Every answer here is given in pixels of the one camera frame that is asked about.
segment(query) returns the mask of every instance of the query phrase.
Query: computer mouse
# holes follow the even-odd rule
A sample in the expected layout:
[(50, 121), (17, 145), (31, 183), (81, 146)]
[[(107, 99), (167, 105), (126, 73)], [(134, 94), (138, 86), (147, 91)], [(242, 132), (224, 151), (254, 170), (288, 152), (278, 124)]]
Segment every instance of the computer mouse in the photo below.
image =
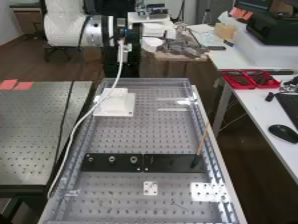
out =
[(292, 144), (298, 143), (298, 134), (287, 126), (280, 125), (280, 124), (272, 125), (268, 127), (268, 131), (272, 135), (275, 135), (284, 141), (291, 142)]

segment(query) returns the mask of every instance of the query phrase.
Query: white wall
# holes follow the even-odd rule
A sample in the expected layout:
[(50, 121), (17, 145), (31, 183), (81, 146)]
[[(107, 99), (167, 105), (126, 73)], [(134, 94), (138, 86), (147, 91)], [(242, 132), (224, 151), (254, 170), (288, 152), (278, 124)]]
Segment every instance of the white wall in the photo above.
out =
[(21, 35), (7, 0), (0, 0), (0, 46)]

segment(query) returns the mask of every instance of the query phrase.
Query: white block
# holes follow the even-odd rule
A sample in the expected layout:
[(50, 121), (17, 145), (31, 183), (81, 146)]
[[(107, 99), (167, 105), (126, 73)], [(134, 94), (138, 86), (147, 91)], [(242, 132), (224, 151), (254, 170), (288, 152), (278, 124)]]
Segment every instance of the white block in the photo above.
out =
[[(98, 98), (101, 100), (109, 94), (110, 88), (105, 88)], [(98, 117), (133, 117), (135, 94), (127, 93), (125, 88), (114, 88), (109, 97), (102, 101), (93, 112)]]

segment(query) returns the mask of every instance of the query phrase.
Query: monitor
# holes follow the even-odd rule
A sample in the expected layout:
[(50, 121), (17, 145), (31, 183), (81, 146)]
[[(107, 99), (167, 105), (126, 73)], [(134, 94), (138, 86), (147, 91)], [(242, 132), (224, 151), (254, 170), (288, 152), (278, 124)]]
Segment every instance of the monitor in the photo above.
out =
[(272, 0), (236, 0), (235, 7), (251, 12), (268, 11)]

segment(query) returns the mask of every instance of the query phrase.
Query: table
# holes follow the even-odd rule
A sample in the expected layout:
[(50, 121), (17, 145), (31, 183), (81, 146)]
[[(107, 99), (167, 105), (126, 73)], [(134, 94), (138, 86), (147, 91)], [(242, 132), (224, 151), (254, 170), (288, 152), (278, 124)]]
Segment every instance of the table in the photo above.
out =
[[(74, 82), (58, 154), (89, 95)], [(35, 82), (25, 91), (0, 91), (0, 196), (42, 193), (53, 167), (70, 82)]]
[[(113, 80), (106, 79), (97, 94), (111, 83)], [(139, 166), (139, 172), (81, 171), (82, 161), (93, 161), (90, 153), (114, 156), (133, 153), (145, 159), (145, 154), (191, 157), (196, 151), (207, 117), (187, 79), (122, 79), (118, 87), (135, 93), (134, 116), (89, 117), (83, 121), (39, 223), (46, 220), (61, 224), (77, 221), (244, 224), (210, 128), (200, 157), (206, 168), (198, 173), (154, 173), (150, 165), (148, 171)], [(156, 182), (156, 196), (143, 195), (143, 184), (148, 180)]]
[[(188, 26), (198, 42), (206, 46), (224, 46), (224, 51), (210, 51), (208, 58), (218, 70), (243, 70), (243, 69), (264, 69), (264, 70), (288, 70), (288, 68), (256, 66), (236, 50), (236, 47), (230, 47), (223, 43), (223, 40), (212, 33), (214, 28), (206, 24)], [(208, 39), (200, 38), (202, 33), (208, 33)]]
[[(291, 80), (294, 75), (274, 76), (274, 78), (284, 82)], [(267, 130), (267, 128), (274, 124), (286, 125), (292, 128), (292, 130), (295, 130), (295, 126), (291, 123), (290, 118), (287, 117), (287, 114), (283, 111), (276, 99), (274, 98), (271, 102), (264, 101), (268, 92), (276, 93), (278, 89), (235, 90), (230, 88), (227, 83), (224, 83), (223, 93), (212, 124), (212, 131), (216, 136), (228, 104), (228, 99), (232, 93), (240, 105), (243, 106), (255, 126), (258, 127), (259, 132), (262, 133), (272, 151), (283, 163), (292, 179), (298, 183), (296, 145), (282, 141), (272, 134), (270, 134)]]

